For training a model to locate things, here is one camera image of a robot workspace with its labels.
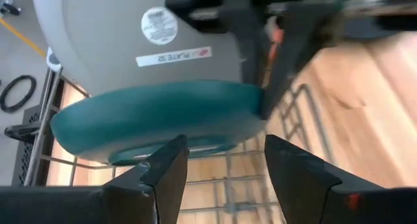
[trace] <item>wire rack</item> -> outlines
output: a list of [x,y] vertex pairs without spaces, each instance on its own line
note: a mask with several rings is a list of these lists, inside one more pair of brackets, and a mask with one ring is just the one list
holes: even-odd
[[[49,89],[49,84],[51,83],[51,92],[49,97],[44,97],[42,102],[42,109],[40,112],[40,120],[41,120],[41,127],[38,134],[42,134],[45,130],[47,125],[47,120],[49,119],[49,113],[51,109],[51,100],[55,96],[55,92],[57,89],[57,84],[60,79],[64,80],[67,84],[74,87],[77,91],[82,93],[86,98],[89,98],[89,95],[84,92],[82,89],[77,87],[75,84],[71,83],[69,80],[65,79],[61,76],[62,69],[60,72],[55,75],[54,78],[51,72],[48,72],[48,82],[47,82],[47,90]],[[324,130],[324,126],[321,122],[320,114],[317,109],[317,106],[314,102],[312,93],[309,87],[306,84],[302,84],[296,89],[289,89],[287,91],[289,94],[290,101],[282,100],[281,104],[278,106],[279,112],[279,120],[280,124],[283,129],[283,138],[290,141],[293,137],[298,137],[302,142],[302,146],[309,150],[311,148],[310,141],[308,139],[308,135],[306,129],[304,127],[302,114],[300,112],[300,108],[298,106],[297,100],[303,94],[306,96],[308,101],[309,111],[311,112],[315,126],[317,128],[317,132],[319,133],[319,138],[321,139],[321,146],[323,148],[323,152],[325,153],[326,159],[334,164],[334,157],[331,151],[326,132]],[[255,139],[255,146],[251,148],[248,147],[247,143],[242,143],[239,146],[239,150],[232,150],[230,152],[225,152],[221,154],[215,154],[210,156],[204,156],[201,158],[192,158],[190,159],[189,163],[193,161],[202,161],[202,160],[225,160],[226,166],[226,174],[224,177],[221,178],[213,178],[213,179],[204,179],[204,180],[193,180],[187,181],[186,183],[186,190],[191,189],[193,186],[198,186],[202,184],[212,184],[212,191],[211,193],[214,195],[214,203],[212,206],[206,207],[198,207],[198,208],[181,208],[180,210],[180,217],[181,215],[186,214],[198,214],[203,212],[210,212],[214,214],[214,220],[216,223],[238,223],[240,218],[239,214],[241,212],[259,212],[259,209],[262,209],[262,216],[265,223],[285,223],[285,219],[283,218],[282,212],[279,208],[279,202],[275,195],[271,195],[267,193],[267,188],[271,188],[269,182],[269,176],[266,169],[262,171],[258,171],[253,175],[244,175],[244,176],[233,176],[233,160],[236,157],[250,157],[250,158],[257,158],[259,161],[265,161],[265,155],[263,151],[263,144],[259,138]],[[73,186],[74,184],[74,177],[76,174],[77,168],[89,169],[89,170],[101,170],[101,169],[111,169],[111,178],[115,178],[117,176],[117,167],[111,165],[99,165],[99,166],[91,166],[85,165],[82,163],[78,163],[79,159],[77,157],[74,158],[73,161],[62,160],[60,158],[54,158],[47,155],[41,155],[38,151],[41,150],[42,145],[40,144],[39,137],[36,137],[35,143],[33,145],[33,149],[31,152],[31,161],[29,163],[29,168],[27,172],[27,176],[25,178],[25,185],[31,185],[31,178],[33,173],[33,168],[35,167],[36,163],[39,160],[48,160],[54,161],[57,163],[63,163],[67,165],[71,165],[71,173],[69,179],[69,186]],[[236,187],[233,185],[234,183],[241,183],[244,184],[244,191],[245,199],[237,199],[236,198]],[[251,184],[257,183],[257,186],[261,190],[260,199],[256,199],[255,195],[253,194],[253,186]],[[230,221],[224,220],[224,215],[227,214],[227,217]]]

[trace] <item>metal wire grid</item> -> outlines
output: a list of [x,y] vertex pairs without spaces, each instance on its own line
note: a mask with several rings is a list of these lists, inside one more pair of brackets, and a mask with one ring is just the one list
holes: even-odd
[[[55,79],[52,81],[52,88],[51,88],[51,94],[49,95],[49,100],[48,98],[45,96],[42,102],[42,109],[40,112],[40,119],[41,119],[41,127],[39,132],[43,133],[45,126],[46,126],[46,119],[49,118],[49,109],[51,109],[51,99],[53,99],[53,97],[55,96],[55,92],[56,92],[56,88],[57,88],[57,84],[59,82],[60,79],[64,80],[66,83],[68,83],[69,85],[73,86],[77,91],[79,91],[80,93],[82,93],[82,95],[84,95],[86,98],[89,98],[89,95],[84,92],[83,90],[81,90],[79,87],[77,87],[75,84],[73,84],[72,82],[70,82],[69,80],[65,79],[64,77],[61,76],[62,73],[62,69],[57,73],[57,75],[55,75]],[[48,81],[50,81],[50,78],[52,77],[51,71],[48,73]],[[326,132],[324,130],[324,126],[321,122],[320,119],[320,115],[317,109],[317,106],[315,105],[313,96],[311,94],[311,91],[309,89],[309,87],[306,84],[303,84],[301,86],[299,86],[297,88],[297,90],[292,90],[289,89],[288,90],[289,93],[291,94],[291,101],[289,103],[287,103],[285,100],[283,100],[279,106],[280,109],[280,120],[281,120],[281,124],[283,127],[283,131],[284,131],[284,138],[288,141],[290,141],[294,135],[297,135],[302,143],[304,144],[305,148],[307,150],[309,150],[310,147],[310,142],[306,133],[306,130],[304,128],[304,123],[303,123],[303,119],[302,116],[300,114],[300,110],[299,110],[299,106],[297,104],[297,99],[300,97],[300,95],[302,93],[306,93],[306,97],[308,99],[308,104],[309,104],[309,109],[313,115],[313,119],[314,122],[316,124],[316,127],[318,129],[319,132],[319,137],[321,138],[321,143],[322,146],[324,148],[324,151],[326,153],[326,157],[328,158],[328,161],[330,163],[334,163],[334,157],[332,155],[332,152],[330,150],[330,145],[328,143],[328,139],[326,136]],[[292,114],[291,111],[295,111],[296,113],[296,119],[292,118]],[[289,119],[291,121],[291,125],[292,128],[289,129],[288,126],[286,125],[286,120]],[[238,219],[237,219],[237,215],[239,211],[242,210],[254,210],[260,207],[263,207],[266,210],[266,214],[267,214],[267,220],[268,223],[273,223],[273,219],[272,219],[272,211],[271,211],[271,207],[272,206],[277,206],[279,207],[279,202],[278,201],[268,201],[268,195],[266,194],[266,175],[265,174],[260,174],[260,175],[251,175],[251,176],[240,176],[240,177],[232,177],[231,176],[231,160],[234,156],[259,156],[260,160],[263,160],[263,150],[261,149],[260,146],[260,142],[257,139],[256,140],[256,150],[247,150],[246,148],[246,144],[243,144],[243,148],[244,151],[243,152],[226,152],[223,154],[215,154],[215,155],[210,155],[210,156],[204,156],[201,158],[192,158],[190,160],[206,160],[209,158],[225,158],[226,160],[226,166],[227,166],[227,176],[224,178],[218,178],[218,179],[212,179],[212,180],[199,180],[199,181],[192,181],[192,182],[187,182],[186,186],[193,186],[193,185],[198,185],[198,184],[213,184],[213,194],[214,194],[214,206],[213,207],[207,207],[207,208],[190,208],[190,209],[184,209],[184,210],[180,210],[180,213],[196,213],[196,212],[215,212],[216,214],[216,223],[221,223],[221,219],[220,219],[220,212],[227,212],[231,214],[231,220],[232,223],[238,223]],[[42,145],[39,145],[38,142],[38,137],[36,137],[35,139],[35,143],[34,143],[34,147],[33,147],[33,151],[32,151],[32,158],[31,158],[31,162],[29,164],[29,169],[28,169],[28,173],[25,179],[25,185],[26,186],[30,186],[30,181],[31,181],[31,174],[33,172],[33,168],[35,164],[37,163],[37,161],[39,159],[41,160],[48,160],[48,161],[55,161],[58,163],[63,163],[63,164],[67,164],[67,165],[71,165],[72,166],[72,170],[71,170],[71,174],[70,174],[70,182],[69,182],[69,186],[73,186],[74,183],[74,177],[75,177],[75,173],[76,173],[76,169],[79,168],[85,168],[85,169],[93,169],[93,170],[97,170],[97,169],[109,169],[112,168],[112,178],[115,178],[116,175],[116,167],[111,166],[111,165],[101,165],[101,166],[90,166],[90,165],[84,165],[81,163],[78,163],[78,158],[74,157],[73,161],[67,161],[67,160],[62,160],[59,158],[53,158],[51,156],[46,156],[46,155],[40,155],[39,157],[36,156],[37,155],[37,151],[41,148]],[[236,203],[235,202],[235,198],[234,198],[234,191],[233,191],[233,186],[232,183],[234,181],[244,181],[245,187],[246,187],[246,197],[250,199],[250,188],[248,183],[250,181],[259,181],[261,183],[261,196],[262,196],[262,202],[261,203],[256,203],[256,202],[243,202],[243,203]],[[226,198],[226,204],[220,204],[219,199],[218,199],[218,187],[217,184],[219,183],[224,183],[225,186],[225,198]],[[281,213],[281,222],[285,223],[285,219],[283,218],[283,215]]]

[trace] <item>coiled black cable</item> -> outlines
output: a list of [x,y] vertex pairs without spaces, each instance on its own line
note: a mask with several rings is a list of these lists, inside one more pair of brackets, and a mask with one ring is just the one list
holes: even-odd
[[[7,106],[5,103],[6,100],[6,96],[8,94],[8,92],[19,82],[19,81],[23,81],[28,79],[29,81],[31,81],[31,88],[29,89],[29,92],[25,95],[25,97],[23,97],[22,100],[20,100],[17,104],[12,105],[12,106]],[[29,75],[22,75],[20,77],[17,77],[16,79],[14,79],[13,81],[11,81],[4,89],[3,93],[1,93],[0,95],[0,107],[1,110],[3,110],[6,113],[13,113],[17,110],[19,110],[24,104],[26,104],[26,102],[32,97],[33,93],[35,92],[36,89],[36,79],[32,76]]]

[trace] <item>wooden floor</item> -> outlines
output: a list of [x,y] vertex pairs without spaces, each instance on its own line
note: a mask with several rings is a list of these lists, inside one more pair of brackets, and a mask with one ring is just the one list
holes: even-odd
[[[324,49],[298,76],[293,90],[305,84],[317,105],[329,147],[326,150],[319,137],[305,92],[296,100],[305,135],[299,130],[291,142],[386,188],[417,186],[417,36],[402,34],[378,42],[345,43]],[[70,87],[65,91],[63,105],[82,98]],[[284,98],[287,103],[290,99],[290,94]],[[274,112],[266,133],[284,137],[282,109],[283,104]],[[289,116],[284,124],[291,131],[296,111]],[[230,160],[218,157],[189,161],[188,182],[218,182],[186,186],[181,206],[184,211],[178,223],[233,223],[234,219],[238,223],[282,223],[265,157],[253,152],[263,149],[266,133],[239,145],[230,153],[247,153],[230,156]],[[58,144],[53,156],[74,159]],[[127,169],[118,168],[117,175]],[[48,184],[69,185],[71,170],[69,165],[52,163]],[[244,176],[251,179],[242,180]],[[224,181],[226,177],[239,179],[228,182]],[[74,185],[99,185],[110,179],[111,169],[77,168]],[[224,208],[215,212],[212,207],[216,206]]]

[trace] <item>red marking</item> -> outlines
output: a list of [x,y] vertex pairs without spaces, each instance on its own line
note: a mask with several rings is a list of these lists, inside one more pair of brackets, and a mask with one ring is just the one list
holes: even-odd
[[208,50],[208,49],[202,49],[202,50],[200,51],[200,56],[204,56],[204,55],[206,55],[208,52],[209,52],[209,50]]
[[276,47],[278,44],[281,44],[283,40],[283,35],[284,35],[283,30],[277,27],[272,37],[273,44],[271,45],[271,49],[269,50],[268,66],[270,66],[272,62],[274,62],[274,59],[276,56]]
[[360,197],[360,194],[352,194],[352,195],[349,195],[349,200],[347,201],[347,206],[351,210],[358,209],[359,197]]

